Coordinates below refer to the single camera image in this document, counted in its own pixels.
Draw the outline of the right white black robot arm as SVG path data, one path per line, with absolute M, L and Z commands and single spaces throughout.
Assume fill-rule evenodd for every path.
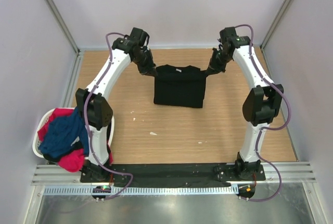
M 261 147 L 265 133 L 277 117 L 284 88 L 275 85 L 255 55 L 252 36 L 238 36 L 236 27 L 220 31 L 218 48 L 213 49 L 206 75 L 225 72 L 226 65 L 235 61 L 247 80 L 249 94 L 242 106 L 248 123 L 245 140 L 233 164 L 218 165 L 215 170 L 219 181 L 255 180 L 263 175 Z

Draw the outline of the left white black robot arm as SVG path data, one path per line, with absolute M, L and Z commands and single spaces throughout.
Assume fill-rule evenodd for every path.
M 144 76 L 155 77 L 156 65 L 148 47 L 149 34 L 133 28 L 129 35 L 119 34 L 108 43 L 109 57 L 98 75 L 75 93 L 76 107 L 88 133 L 89 154 L 81 170 L 81 182 L 105 182 L 110 177 L 114 115 L 108 98 L 121 73 L 130 63 Z

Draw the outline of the black t shirt blue logo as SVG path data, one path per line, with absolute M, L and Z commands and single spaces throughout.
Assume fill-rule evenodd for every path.
M 153 102 L 157 105 L 202 108 L 206 73 L 198 67 L 158 66 Z

